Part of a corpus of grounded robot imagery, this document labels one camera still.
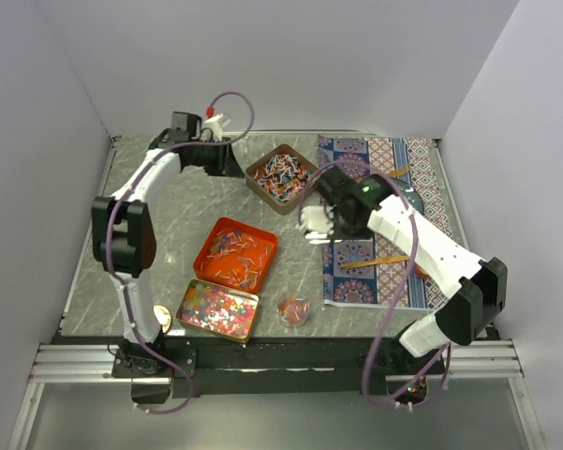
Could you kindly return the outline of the beige tin of small lollipops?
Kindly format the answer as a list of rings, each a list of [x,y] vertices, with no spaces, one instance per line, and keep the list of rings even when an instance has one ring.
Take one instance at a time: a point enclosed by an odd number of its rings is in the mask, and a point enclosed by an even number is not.
[[[286,143],[251,164],[245,182],[277,214],[285,216],[312,190],[306,187],[317,167]]]

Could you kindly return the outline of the orange tin of lollipops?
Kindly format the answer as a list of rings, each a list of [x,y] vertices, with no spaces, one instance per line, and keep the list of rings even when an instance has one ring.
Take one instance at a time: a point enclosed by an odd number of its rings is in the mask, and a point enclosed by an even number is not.
[[[193,263],[196,277],[246,293],[258,294],[278,248],[273,232],[221,217]]]

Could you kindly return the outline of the clear plastic jar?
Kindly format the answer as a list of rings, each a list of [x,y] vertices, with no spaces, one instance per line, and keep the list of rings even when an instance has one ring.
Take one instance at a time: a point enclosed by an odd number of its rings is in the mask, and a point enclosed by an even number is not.
[[[310,314],[310,304],[305,295],[299,291],[286,291],[277,302],[277,314],[286,327],[302,326]]]

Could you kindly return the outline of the gold tin of star candies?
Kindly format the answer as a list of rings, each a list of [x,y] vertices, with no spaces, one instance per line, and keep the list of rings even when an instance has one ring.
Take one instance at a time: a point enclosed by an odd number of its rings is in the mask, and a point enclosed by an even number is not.
[[[257,295],[194,278],[182,296],[175,318],[183,327],[245,344],[258,311]]]

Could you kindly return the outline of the gold jar lid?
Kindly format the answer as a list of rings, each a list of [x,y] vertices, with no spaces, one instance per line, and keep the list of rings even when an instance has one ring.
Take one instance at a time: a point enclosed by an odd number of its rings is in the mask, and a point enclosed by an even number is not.
[[[166,307],[160,305],[154,305],[153,311],[163,334],[167,335],[172,329],[172,316],[170,311]]]

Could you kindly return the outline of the silver metal scoop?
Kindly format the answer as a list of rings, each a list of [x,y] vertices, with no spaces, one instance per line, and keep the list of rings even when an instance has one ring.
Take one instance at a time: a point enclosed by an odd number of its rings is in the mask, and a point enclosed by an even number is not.
[[[341,233],[307,231],[304,233],[304,238],[312,245],[324,245],[331,243],[339,243],[344,240]]]

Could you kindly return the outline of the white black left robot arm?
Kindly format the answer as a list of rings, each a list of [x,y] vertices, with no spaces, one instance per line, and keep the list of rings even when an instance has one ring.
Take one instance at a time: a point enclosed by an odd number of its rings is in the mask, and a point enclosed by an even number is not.
[[[212,108],[206,119],[174,112],[170,126],[153,139],[131,177],[111,195],[92,202],[92,251],[109,274],[123,312],[123,357],[149,377],[168,364],[148,273],[157,249],[149,202],[187,167],[202,168],[210,176],[240,177],[232,139],[223,136],[229,122],[227,114]]]

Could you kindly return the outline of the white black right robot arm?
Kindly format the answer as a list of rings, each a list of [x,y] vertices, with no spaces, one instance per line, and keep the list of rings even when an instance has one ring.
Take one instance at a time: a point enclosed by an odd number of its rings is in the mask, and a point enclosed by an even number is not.
[[[469,345],[502,312],[506,264],[457,244],[416,210],[391,177],[374,173],[355,181],[330,163],[314,180],[326,203],[302,210],[301,225],[331,239],[363,230],[385,238],[407,254],[408,271],[422,269],[447,299],[395,338],[391,359],[398,371],[414,372],[425,356],[446,345]]]

